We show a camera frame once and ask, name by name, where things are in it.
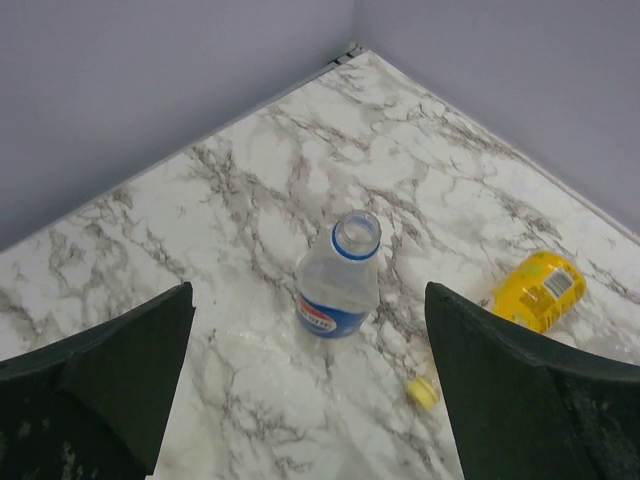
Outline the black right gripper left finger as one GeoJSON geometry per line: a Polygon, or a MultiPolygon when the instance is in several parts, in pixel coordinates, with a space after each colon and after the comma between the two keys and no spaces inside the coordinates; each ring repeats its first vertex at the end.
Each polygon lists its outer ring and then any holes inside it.
{"type": "Polygon", "coordinates": [[[195,308],[185,282],[1,363],[4,479],[145,479],[160,453],[195,308]]]}

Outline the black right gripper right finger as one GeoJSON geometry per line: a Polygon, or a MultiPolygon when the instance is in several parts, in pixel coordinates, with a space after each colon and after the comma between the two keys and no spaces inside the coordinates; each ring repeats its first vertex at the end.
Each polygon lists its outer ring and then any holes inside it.
{"type": "Polygon", "coordinates": [[[425,289],[428,337],[467,479],[636,479],[639,368],[425,289]]]}

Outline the yellow bottle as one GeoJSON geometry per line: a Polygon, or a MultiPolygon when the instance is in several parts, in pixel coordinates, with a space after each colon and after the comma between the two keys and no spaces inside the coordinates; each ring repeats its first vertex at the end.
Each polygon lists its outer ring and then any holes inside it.
{"type": "Polygon", "coordinates": [[[490,291],[480,305],[489,312],[539,334],[569,313],[586,293],[582,273],[548,251],[530,255],[490,291]]]}

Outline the clear bottle blue label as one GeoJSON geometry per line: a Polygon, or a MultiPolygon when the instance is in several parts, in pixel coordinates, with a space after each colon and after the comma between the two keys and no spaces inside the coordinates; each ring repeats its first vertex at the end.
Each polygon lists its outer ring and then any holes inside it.
{"type": "Polygon", "coordinates": [[[311,334],[344,338],[358,331],[379,305],[376,255],[381,226],[354,210],[320,231],[296,271],[296,317],[311,334]]]}

